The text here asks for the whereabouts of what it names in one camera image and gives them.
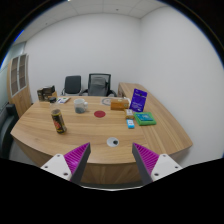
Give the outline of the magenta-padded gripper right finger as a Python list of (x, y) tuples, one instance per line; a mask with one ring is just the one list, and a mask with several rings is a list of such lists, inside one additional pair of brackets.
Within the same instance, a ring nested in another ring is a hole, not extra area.
[(132, 154), (144, 185), (182, 169), (169, 155), (157, 154), (137, 143), (132, 145)]

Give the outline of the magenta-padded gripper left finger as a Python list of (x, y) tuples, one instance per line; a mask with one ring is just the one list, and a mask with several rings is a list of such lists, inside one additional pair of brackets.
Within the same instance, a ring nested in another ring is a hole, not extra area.
[(79, 185), (90, 153), (90, 144), (86, 143), (65, 155), (56, 154), (42, 166), (42, 169)]

